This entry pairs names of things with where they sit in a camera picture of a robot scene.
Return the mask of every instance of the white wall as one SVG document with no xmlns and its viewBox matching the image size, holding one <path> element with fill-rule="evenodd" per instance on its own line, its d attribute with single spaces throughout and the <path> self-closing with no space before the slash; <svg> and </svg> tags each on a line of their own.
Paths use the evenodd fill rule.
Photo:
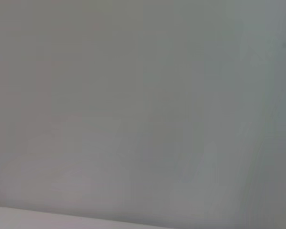
<svg viewBox="0 0 286 229">
<path fill-rule="evenodd" d="M 285 31 L 286 0 L 0 0 L 0 206 L 263 226 Z"/>
</svg>

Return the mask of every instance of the gray wall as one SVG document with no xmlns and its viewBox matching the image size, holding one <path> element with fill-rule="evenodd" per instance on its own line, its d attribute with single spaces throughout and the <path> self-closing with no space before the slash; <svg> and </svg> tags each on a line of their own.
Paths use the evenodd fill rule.
<svg viewBox="0 0 286 229">
<path fill-rule="evenodd" d="M 271 227 L 284 69 L 286 0 L 0 0 L 0 206 Z"/>
</svg>

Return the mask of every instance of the plain background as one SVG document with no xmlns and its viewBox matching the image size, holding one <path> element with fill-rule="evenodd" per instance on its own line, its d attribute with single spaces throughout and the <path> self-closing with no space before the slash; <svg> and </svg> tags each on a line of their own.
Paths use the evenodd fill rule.
<svg viewBox="0 0 286 229">
<path fill-rule="evenodd" d="M 0 0 L 0 206 L 286 228 L 286 0 Z"/>
</svg>

